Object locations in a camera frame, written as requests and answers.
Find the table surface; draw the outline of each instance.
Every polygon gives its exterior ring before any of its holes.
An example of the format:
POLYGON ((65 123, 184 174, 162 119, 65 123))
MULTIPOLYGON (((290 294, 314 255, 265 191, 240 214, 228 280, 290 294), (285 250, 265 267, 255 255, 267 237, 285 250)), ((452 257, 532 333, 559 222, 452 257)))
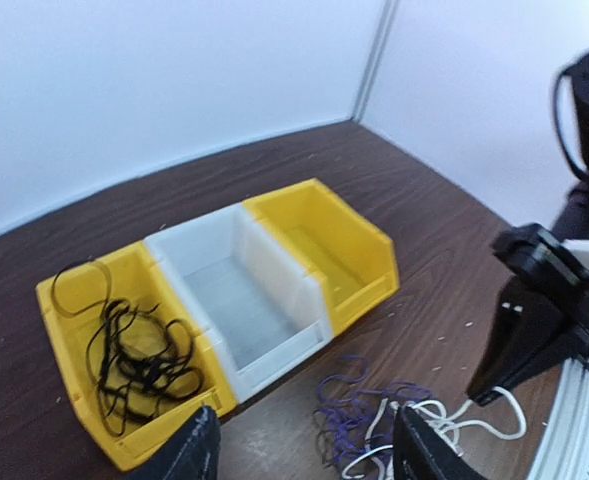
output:
MULTIPOLYGON (((219 478, 337 478, 321 465, 312 412, 319 381, 345 371, 336 361, 341 354, 369 360, 369 387, 416 382, 433 389, 448 410, 458 408, 483 353, 496 293, 508 278, 488 246, 507 225, 420 162, 345 122, 117 185, 0 237, 0 479, 122 476, 74 416, 40 317, 37 282, 163 225, 310 177, 392 237, 401 289, 239 407, 222 428, 219 478)), ((515 390, 529 421, 526 437, 502 442, 482 429, 464 430, 466 461, 489 479, 525 478, 559 371, 515 390)), ((503 400, 469 415, 505 431, 515 428, 503 400)))

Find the wooden table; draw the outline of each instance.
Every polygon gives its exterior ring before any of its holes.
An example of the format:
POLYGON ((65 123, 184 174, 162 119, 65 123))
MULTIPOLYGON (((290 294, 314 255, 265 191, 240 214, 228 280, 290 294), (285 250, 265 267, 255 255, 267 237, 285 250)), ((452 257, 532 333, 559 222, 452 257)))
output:
MULTIPOLYGON (((401 289, 260 399, 239 408, 222 429, 219 478, 337 478, 321 466, 311 414, 315 387, 341 369, 335 362, 340 354, 369 359, 371 387, 413 381, 457 408, 483 352, 495 295, 508 277, 488 247, 506 224, 429 168, 346 122, 133 180, 0 237, 0 479, 121 478, 70 407, 34 295, 38 281, 162 225, 310 177, 393 238, 401 289)), ((529 419, 524 439, 501 442, 468 429, 466 460, 490 479, 524 478, 558 375, 555 369, 516 389, 529 419)), ((514 428, 504 401, 470 415, 514 428)))

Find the white box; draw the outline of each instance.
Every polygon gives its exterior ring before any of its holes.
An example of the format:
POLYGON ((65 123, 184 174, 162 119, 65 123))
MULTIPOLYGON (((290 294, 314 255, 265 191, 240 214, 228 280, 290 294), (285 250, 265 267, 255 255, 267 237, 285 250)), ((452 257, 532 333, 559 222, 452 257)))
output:
POLYGON ((145 239, 239 403, 333 337, 321 287, 241 204, 145 239))

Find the yellow box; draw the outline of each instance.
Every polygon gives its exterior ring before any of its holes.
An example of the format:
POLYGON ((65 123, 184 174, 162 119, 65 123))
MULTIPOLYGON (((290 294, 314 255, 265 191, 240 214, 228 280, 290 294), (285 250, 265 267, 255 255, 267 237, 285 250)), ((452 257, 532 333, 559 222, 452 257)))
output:
MULTIPOLYGON (((36 292, 41 311, 74 411, 114 464, 120 470, 126 471, 152 456, 201 405, 209 405, 220 417, 231 411, 237 402, 214 349, 204 335, 199 335, 199 329, 143 243, 134 243, 100 258, 99 261, 110 270, 112 299, 124 297, 144 309, 152 308, 158 303, 155 315, 162 322, 167 324, 175 318, 186 322, 195 344, 192 364, 199 367, 205 376, 203 388, 198 396, 175 405, 164 403, 161 415, 150 423, 138 426, 128 422, 124 435, 110 435, 102 423, 96 386, 86 367, 88 343, 100 326, 100 307, 73 318, 62 316, 52 303, 51 288, 54 279, 50 278, 38 284, 36 292)), ((101 271, 90 264, 65 272, 56 283, 56 298, 68 311, 78 310, 102 300, 105 295, 105 279, 101 271)), ((146 347, 153 347, 150 339, 155 337, 146 335, 147 328, 145 322, 135 322, 127 332, 128 344, 136 342, 136 347, 143 351, 146 347)), ((177 327, 170 330, 179 348, 182 347, 182 351, 186 351, 189 338, 186 332, 181 334, 180 331, 177 327)), ((102 341, 99 336, 90 349, 91 365, 100 362, 103 354, 101 347, 102 341)), ((136 404, 132 407, 153 411, 154 400, 144 397, 133 398, 136 399, 136 404)), ((108 421, 118 431, 120 424, 116 420, 114 418, 108 421)))
POLYGON ((398 290, 392 240, 320 181, 243 206, 319 281, 335 335, 398 290))

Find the plastic bin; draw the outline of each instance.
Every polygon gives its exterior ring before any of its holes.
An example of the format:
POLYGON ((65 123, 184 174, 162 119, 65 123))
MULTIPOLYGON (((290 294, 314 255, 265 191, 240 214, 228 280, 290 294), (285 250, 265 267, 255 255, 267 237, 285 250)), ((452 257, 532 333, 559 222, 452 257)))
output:
POLYGON ((240 205, 145 239, 244 402, 326 345, 319 283, 240 205))
MULTIPOLYGON (((110 270, 112 298, 125 297, 143 308, 151 308, 159 303, 155 314, 162 321, 181 318, 187 322, 193 334, 199 332, 142 242, 99 260, 110 270)), ((147 460, 201 405, 209 405, 219 416, 236 406, 234 395, 207 337, 196 336, 193 364, 205 376, 202 393, 180 404, 163 402, 162 414, 152 422, 144 426, 128 423, 123 436, 111 436, 102 423, 96 387, 89 377, 85 361, 90 338, 100 326, 100 307, 73 318, 61 316, 52 304, 52 281, 53 278, 50 278, 41 282, 36 291, 67 393, 83 426, 119 469, 130 470, 147 460)), ((56 296, 67 310, 80 309, 105 298, 105 295, 103 275, 97 268, 87 264, 65 272, 56 284, 56 296)), ((178 328, 171 332, 179 347, 186 351, 189 341, 187 333, 181 334, 178 328)), ((136 342, 137 348, 142 351, 154 347, 151 339, 157 338, 147 334, 145 322, 135 322, 126 333, 128 343, 136 342)), ((100 338, 90 349, 92 365, 100 363, 102 358, 100 338)), ((133 397, 132 402, 132 407, 154 411, 154 401, 151 399, 133 397)), ((115 417, 108 419, 114 422, 113 428, 118 430, 120 424, 116 420, 115 417)))
POLYGON ((321 284, 336 335, 398 290, 392 240, 318 180, 243 205, 321 284))

